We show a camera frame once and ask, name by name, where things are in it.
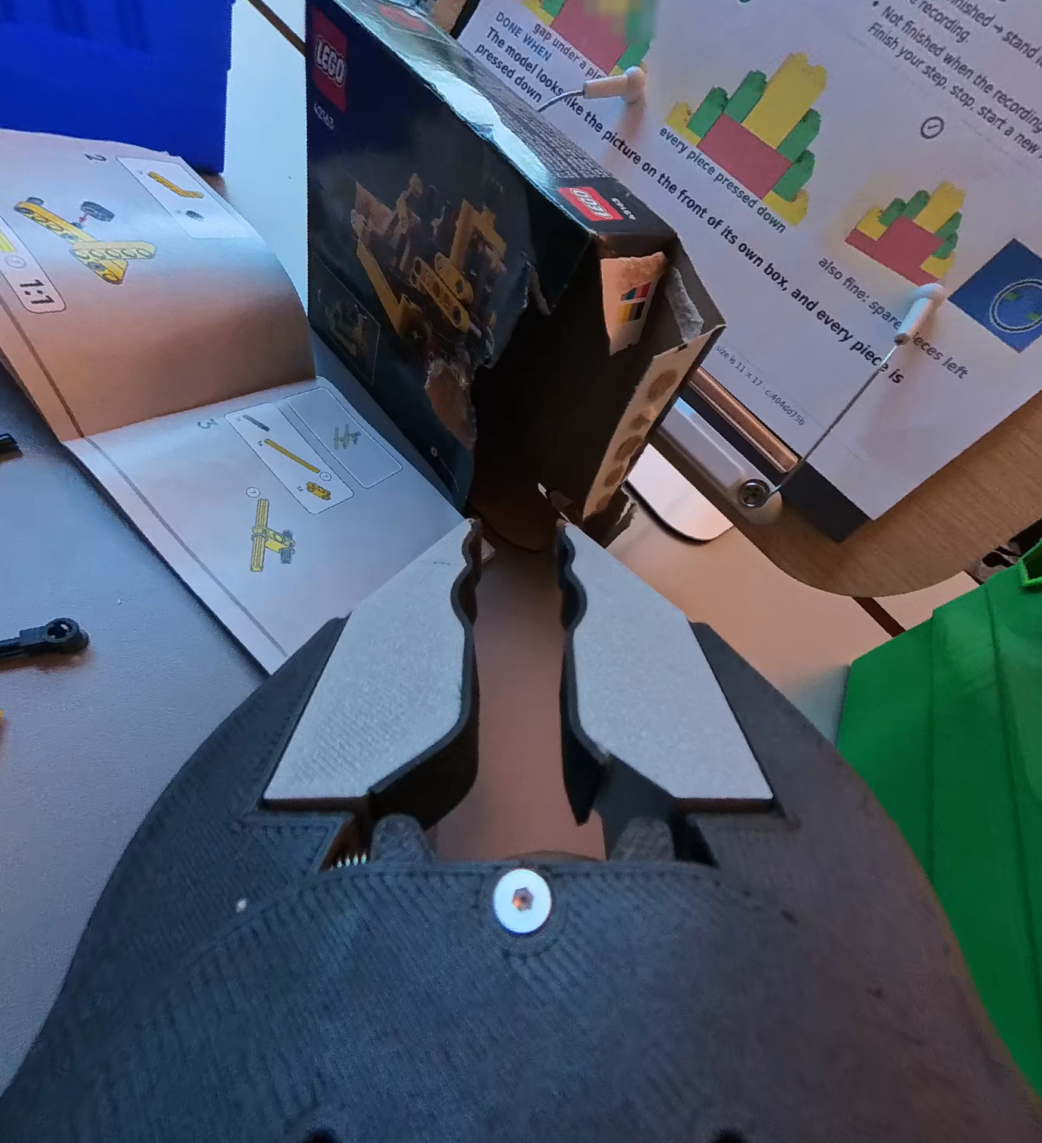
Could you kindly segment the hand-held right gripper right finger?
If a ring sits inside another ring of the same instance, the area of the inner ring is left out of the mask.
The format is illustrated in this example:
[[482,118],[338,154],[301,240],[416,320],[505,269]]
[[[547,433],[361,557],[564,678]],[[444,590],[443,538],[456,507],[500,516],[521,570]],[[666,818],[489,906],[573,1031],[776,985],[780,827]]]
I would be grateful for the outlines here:
[[575,820],[755,812],[774,792],[694,625],[591,539],[561,523],[563,780]]

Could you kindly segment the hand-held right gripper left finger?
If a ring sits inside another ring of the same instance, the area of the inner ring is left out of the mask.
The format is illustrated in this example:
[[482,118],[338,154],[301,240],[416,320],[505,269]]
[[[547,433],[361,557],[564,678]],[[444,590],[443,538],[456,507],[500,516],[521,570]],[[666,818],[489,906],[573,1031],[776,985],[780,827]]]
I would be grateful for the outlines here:
[[426,830],[476,780],[481,528],[463,520],[351,612],[262,800],[406,815]]

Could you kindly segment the black lego connector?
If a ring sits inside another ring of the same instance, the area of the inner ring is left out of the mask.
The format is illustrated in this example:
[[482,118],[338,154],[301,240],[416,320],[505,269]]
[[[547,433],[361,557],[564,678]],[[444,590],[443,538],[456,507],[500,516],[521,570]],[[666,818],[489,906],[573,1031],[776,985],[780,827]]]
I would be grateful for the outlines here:
[[71,655],[83,652],[89,636],[74,620],[61,617],[49,623],[23,629],[18,636],[0,640],[0,663],[48,655]]

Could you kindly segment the lego instruction booklet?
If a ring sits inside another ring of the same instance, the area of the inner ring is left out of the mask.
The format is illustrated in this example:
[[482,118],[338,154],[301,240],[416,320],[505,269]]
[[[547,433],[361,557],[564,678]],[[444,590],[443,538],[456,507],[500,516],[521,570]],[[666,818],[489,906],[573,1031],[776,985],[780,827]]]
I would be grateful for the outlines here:
[[182,159],[0,129],[0,361],[267,671],[459,521]]

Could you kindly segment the black lego set box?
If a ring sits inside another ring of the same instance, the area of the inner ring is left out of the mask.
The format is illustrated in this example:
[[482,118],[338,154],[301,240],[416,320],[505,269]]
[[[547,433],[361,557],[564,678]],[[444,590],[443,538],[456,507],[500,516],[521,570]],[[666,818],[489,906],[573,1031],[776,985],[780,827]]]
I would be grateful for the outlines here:
[[422,2],[307,2],[308,317],[500,538],[608,547],[724,327],[676,232]]

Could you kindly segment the green plastic bin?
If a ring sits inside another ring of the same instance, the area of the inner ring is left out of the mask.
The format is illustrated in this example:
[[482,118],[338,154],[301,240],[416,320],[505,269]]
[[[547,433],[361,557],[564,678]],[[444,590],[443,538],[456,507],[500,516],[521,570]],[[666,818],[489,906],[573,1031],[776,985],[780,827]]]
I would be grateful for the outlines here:
[[837,748],[915,853],[1042,1097],[1042,541],[856,660]]

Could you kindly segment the blue plastic bin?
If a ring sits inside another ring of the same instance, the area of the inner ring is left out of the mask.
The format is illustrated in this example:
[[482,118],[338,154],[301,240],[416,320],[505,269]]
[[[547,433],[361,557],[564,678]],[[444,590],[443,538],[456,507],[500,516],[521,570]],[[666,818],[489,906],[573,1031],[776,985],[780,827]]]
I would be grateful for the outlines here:
[[230,1],[0,1],[0,128],[225,167]]

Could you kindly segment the silver metal bracket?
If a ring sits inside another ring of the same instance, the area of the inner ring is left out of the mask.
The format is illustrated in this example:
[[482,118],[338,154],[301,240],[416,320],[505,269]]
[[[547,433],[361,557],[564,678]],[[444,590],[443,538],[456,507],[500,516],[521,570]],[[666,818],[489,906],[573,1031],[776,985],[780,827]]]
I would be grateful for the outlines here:
[[671,536],[708,544],[734,517],[777,523],[782,485],[799,455],[742,406],[706,369],[694,373],[630,470],[626,489]]

